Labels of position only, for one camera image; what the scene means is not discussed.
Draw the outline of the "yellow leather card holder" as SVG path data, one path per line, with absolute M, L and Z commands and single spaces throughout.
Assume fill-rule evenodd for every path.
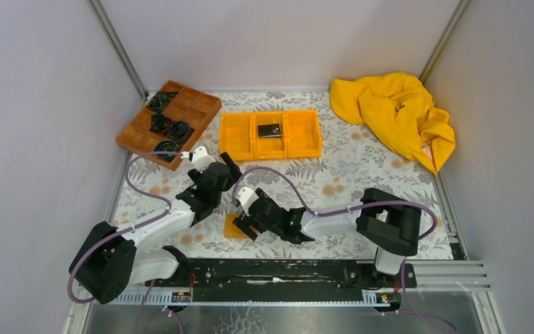
M 234 219 L 238 214 L 226 214 L 224 225 L 224 237 L 229 239 L 248 239 L 248 236 L 234 225 Z

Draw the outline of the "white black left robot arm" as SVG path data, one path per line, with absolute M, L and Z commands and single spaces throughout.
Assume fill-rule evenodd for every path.
M 178 156 L 193 165 L 188 172 L 192 185 L 135 223 L 96 224 L 69 267 L 67 294 L 73 302 L 82 302 L 73 293 L 74 283 L 86 289 L 92 300 L 105 304 L 131 285 L 164 279 L 178 286 L 186 281 L 187 266 L 177 259 L 175 250 L 161 248 L 159 243 L 210 216 L 222 194 L 239 180 L 241 170 L 227 152 L 216 161 L 204 146 Z

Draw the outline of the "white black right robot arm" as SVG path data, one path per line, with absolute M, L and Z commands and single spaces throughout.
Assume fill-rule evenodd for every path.
M 235 195 L 242 206 L 236 226 L 251 239 L 272 232 L 291 244 L 334 234 L 360 234 L 377 247 L 371 277 L 382 287 L 392 284 L 406 257 L 418 251 L 421 206 L 379 189 L 366 189 L 360 202 L 312 211 L 285 209 L 261 189 L 242 187 Z

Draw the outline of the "black credit card stack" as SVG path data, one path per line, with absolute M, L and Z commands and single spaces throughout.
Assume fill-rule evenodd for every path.
M 258 125 L 257 136 L 259 138 L 281 138 L 282 127 L 278 123 Z

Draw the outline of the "yellow middle bin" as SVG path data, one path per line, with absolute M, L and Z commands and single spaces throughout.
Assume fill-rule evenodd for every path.
M 287 142 L 284 128 L 284 113 L 282 111 L 255 112 L 253 113 L 254 123 L 254 140 L 253 140 L 253 159 L 286 159 Z M 282 127 L 281 138 L 259 138 L 257 136 L 257 126 L 265 124 L 278 123 Z

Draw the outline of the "yellow bin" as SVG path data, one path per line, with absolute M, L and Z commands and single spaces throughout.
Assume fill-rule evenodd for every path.
M 287 142 L 284 128 L 284 113 L 282 111 L 255 112 L 253 113 L 254 123 L 254 140 L 253 140 L 253 159 L 286 159 Z M 278 123 L 282 127 L 281 138 L 259 138 L 257 136 L 257 126 L 265 124 Z
M 251 116 L 251 113 L 223 113 L 220 116 L 219 153 L 227 152 L 234 161 L 251 160 Z
M 319 158 L 322 155 L 322 134 L 316 109 L 285 111 L 287 157 Z

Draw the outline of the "yellow left bin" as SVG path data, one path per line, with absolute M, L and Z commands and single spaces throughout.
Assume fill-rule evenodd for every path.
M 219 153 L 227 152 L 234 161 L 251 160 L 251 116 L 251 113 L 223 113 L 220 116 Z

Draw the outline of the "yellow right bin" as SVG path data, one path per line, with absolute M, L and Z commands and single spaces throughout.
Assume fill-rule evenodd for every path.
M 319 158 L 322 155 L 322 134 L 316 109 L 285 111 L 287 157 Z

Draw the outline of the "orange compartment tray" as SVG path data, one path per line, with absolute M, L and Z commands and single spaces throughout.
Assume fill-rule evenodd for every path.
M 123 149 L 189 151 L 222 107 L 220 98 L 175 81 L 166 81 L 117 135 Z

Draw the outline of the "yellow crumpled cloth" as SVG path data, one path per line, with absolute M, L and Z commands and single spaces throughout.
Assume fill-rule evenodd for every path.
M 349 124 L 365 124 L 400 156 L 437 174 L 456 147 L 451 115 L 411 74 L 392 72 L 355 80 L 333 79 L 330 107 Z

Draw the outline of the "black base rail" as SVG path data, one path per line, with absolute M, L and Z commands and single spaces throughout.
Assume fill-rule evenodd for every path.
M 146 284 L 184 289 L 205 303 L 365 303 L 369 292 L 393 294 L 417 281 L 411 264 L 388 276 L 370 261 L 195 258 L 172 277 Z

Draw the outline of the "aluminium frame rail front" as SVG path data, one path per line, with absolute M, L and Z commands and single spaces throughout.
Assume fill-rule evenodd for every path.
M 475 292 L 489 289 L 489 282 L 484 266 L 480 262 L 473 261 L 412 261 L 416 275 L 417 286 L 415 288 L 402 287 L 399 292 L 373 294 L 367 293 L 365 303 L 205 303 L 194 302 L 193 294 L 184 289 L 162 288 L 147 285 L 154 282 L 153 279 L 145 283 L 131 285 L 114 300 L 109 303 L 158 303 L 175 306 L 371 306 L 376 308 L 392 308 L 401 303 L 402 292 Z

